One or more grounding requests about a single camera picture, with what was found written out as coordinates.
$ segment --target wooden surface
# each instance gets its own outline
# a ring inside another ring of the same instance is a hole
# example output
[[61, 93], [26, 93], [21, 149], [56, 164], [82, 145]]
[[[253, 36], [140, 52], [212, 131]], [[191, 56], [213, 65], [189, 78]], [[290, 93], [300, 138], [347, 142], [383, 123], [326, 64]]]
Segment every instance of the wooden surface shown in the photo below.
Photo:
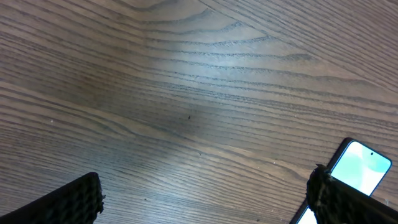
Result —
[[96, 223], [288, 223], [345, 137], [393, 160], [396, 0], [0, 1], [0, 215], [89, 172]]

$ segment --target black textured object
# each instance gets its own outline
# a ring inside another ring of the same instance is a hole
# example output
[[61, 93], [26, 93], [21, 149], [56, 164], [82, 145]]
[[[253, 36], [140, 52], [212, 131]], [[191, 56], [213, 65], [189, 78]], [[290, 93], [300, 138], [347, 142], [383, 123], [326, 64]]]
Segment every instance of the black textured object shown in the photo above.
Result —
[[398, 212], [334, 179], [318, 165], [307, 182], [307, 202], [318, 224], [398, 224]]
[[103, 211], [101, 183], [90, 172], [0, 217], [1, 224], [92, 224]]

